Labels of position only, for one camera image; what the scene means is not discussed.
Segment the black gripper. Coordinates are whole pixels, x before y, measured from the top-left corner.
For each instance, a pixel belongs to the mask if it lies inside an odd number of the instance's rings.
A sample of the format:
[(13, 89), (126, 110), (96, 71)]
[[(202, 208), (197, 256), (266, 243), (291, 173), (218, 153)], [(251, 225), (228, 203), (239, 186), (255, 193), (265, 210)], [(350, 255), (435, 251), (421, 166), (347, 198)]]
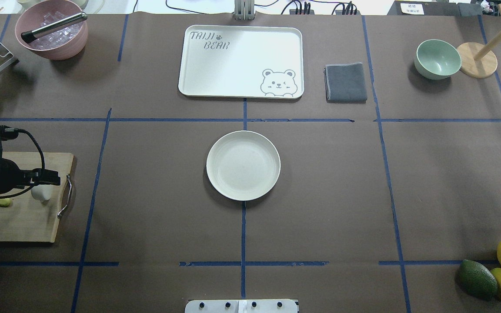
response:
[(60, 186), (61, 177), (54, 170), (23, 170), (9, 159), (0, 159), (0, 194), (37, 185)]

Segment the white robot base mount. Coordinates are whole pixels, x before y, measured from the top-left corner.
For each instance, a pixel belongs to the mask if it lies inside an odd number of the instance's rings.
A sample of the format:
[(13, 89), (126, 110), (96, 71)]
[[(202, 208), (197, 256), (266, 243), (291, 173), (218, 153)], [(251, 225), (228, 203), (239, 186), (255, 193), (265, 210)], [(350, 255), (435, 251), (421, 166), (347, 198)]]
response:
[(191, 300), (185, 313), (298, 313), (298, 301), (292, 299)]

